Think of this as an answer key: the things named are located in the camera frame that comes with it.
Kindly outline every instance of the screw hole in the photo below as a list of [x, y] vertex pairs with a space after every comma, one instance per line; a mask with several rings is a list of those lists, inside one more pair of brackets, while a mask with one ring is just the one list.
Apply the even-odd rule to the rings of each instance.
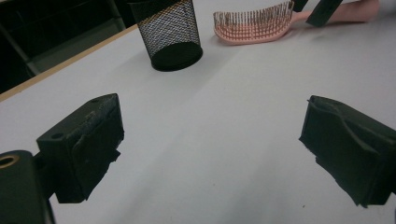
[[62, 136], [64, 136], [62, 133], [56, 133], [51, 138], [57, 139], [57, 138], [61, 138]]
[[5, 156], [0, 158], [0, 169], [13, 165], [20, 157], [17, 155]]

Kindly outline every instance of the mesh pencil holder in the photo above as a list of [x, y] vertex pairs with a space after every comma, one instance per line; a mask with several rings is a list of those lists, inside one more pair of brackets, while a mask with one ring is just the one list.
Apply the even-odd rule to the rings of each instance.
[[129, 0], [153, 68], [176, 71], [203, 55], [192, 0]]

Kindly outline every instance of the wooden table edge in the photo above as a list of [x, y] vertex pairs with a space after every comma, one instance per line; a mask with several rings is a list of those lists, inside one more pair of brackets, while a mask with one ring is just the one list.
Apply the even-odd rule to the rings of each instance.
[[5, 92], [1, 93], [0, 94], [0, 102], [3, 102], [6, 99], [12, 97], [13, 95], [16, 95], [17, 93], [20, 93], [20, 92], [26, 90], [27, 88], [35, 85], [37, 82], [40, 82], [41, 80], [43, 80], [43, 79], [55, 74], [56, 72], [64, 69], [68, 65], [70, 65], [72, 63], [75, 63], [76, 61], [84, 58], [85, 56], [93, 53], [94, 51], [96, 51], [96, 50], [102, 48], [103, 46], [111, 43], [112, 41], [114, 41], [114, 40], [116, 40], [116, 39], [118, 39], [118, 38], [120, 38], [120, 37], [122, 37], [122, 36], [124, 36], [124, 35], [126, 35], [126, 34], [128, 34], [130, 32], [132, 32], [136, 28], [137, 28], [137, 25], [135, 24], [135, 25], [133, 25], [133, 26], [131, 26], [131, 27], [129, 27], [129, 28], [127, 28], [127, 29], [125, 29], [125, 30], [113, 35], [113, 36], [111, 36], [110, 38], [100, 42], [99, 44], [97, 44], [97, 45], [95, 45], [95, 46], [93, 46], [93, 47], [91, 47], [89, 49], [86, 49], [86, 50], [82, 51], [81, 53], [73, 56], [72, 58], [70, 58], [70, 59], [68, 59], [68, 60], [66, 60], [66, 61], [64, 61], [62, 63], [59, 63], [59, 64], [53, 66], [51, 69], [41, 73], [40, 75], [38, 75], [36, 77], [32, 77], [32, 78], [26, 80], [25, 82], [22, 82], [20, 85], [14, 87], [14, 88], [12, 88], [12, 89], [10, 89], [8, 91], [5, 91]]

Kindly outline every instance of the white table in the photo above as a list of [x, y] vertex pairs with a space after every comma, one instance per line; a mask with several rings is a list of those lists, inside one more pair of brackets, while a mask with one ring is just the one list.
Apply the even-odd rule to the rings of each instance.
[[356, 206], [298, 138], [314, 94], [396, 129], [396, 2], [369, 23], [300, 24], [272, 43], [214, 36], [214, 11], [276, 3], [195, 1], [204, 56], [172, 73], [151, 68], [139, 32], [112, 41], [1, 102], [0, 152], [36, 154], [38, 136], [116, 92], [121, 155], [87, 202], [51, 198], [59, 224], [394, 223], [394, 195]]

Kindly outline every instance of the pink hairbrush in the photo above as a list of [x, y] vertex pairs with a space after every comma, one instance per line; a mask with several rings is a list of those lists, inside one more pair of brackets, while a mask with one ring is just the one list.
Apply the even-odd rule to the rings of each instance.
[[[229, 45], [258, 44], [278, 40], [297, 21], [312, 11], [293, 13], [293, 1], [249, 12], [215, 12], [215, 34]], [[379, 9], [378, 0], [361, 0], [340, 5], [329, 22], [365, 22]]]

